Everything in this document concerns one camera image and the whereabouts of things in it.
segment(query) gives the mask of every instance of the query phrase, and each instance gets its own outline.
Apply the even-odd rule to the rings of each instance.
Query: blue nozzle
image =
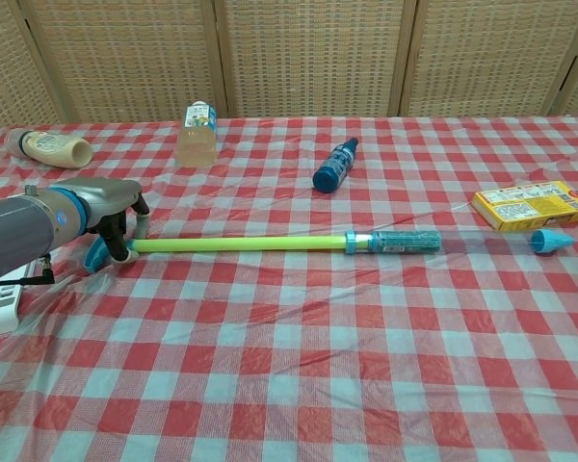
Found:
[[[555,233],[550,229],[539,229],[531,235],[529,245],[536,253],[550,253],[558,248],[574,244],[574,238],[564,233]]]
[[[132,250],[131,241],[126,242],[126,246]],[[96,238],[90,248],[86,257],[84,258],[84,268],[88,274],[94,274],[98,269],[105,263],[105,260],[109,257],[109,248],[105,245],[103,238]]]

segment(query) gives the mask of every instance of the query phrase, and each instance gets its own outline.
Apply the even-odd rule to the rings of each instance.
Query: bottle cap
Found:
[[[28,159],[26,153],[23,152],[21,143],[23,142],[23,137],[30,132],[31,130],[25,128],[13,128],[7,133],[7,136],[4,138],[4,145],[15,157]]]
[[[555,233],[550,229],[539,229],[531,235],[529,245],[536,253],[550,253],[558,248],[574,244],[574,238],[564,233]]]
[[[359,141],[357,140],[357,138],[349,138],[347,141],[343,142],[343,146],[348,147],[355,153],[357,151],[358,143]]]

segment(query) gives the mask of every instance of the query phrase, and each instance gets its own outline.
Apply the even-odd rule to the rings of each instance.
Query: clear plastic container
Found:
[[[189,106],[182,120],[173,156],[182,167],[216,163],[216,111],[203,101]]]

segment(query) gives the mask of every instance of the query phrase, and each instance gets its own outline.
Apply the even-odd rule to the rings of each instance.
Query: blue bottle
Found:
[[[312,177],[312,184],[320,193],[333,193],[354,165],[357,138],[338,144]]]

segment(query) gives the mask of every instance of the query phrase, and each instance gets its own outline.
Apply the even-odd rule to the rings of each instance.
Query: bottle label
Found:
[[[438,231],[378,231],[372,239],[374,253],[428,253],[441,248]]]
[[[214,131],[216,130],[216,111],[209,104],[198,101],[186,110],[184,127],[209,127]]]
[[[353,151],[340,144],[331,151],[326,161],[321,164],[321,168],[331,168],[338,175],[338,184],[340,184],[347,176],[347,172],[354,164],[354,160],[355,154]]]
[[[34,140],[33,146],[40,152],[51,154],[59,151],[70,141],[65,135],[50,135],[43,133]]]

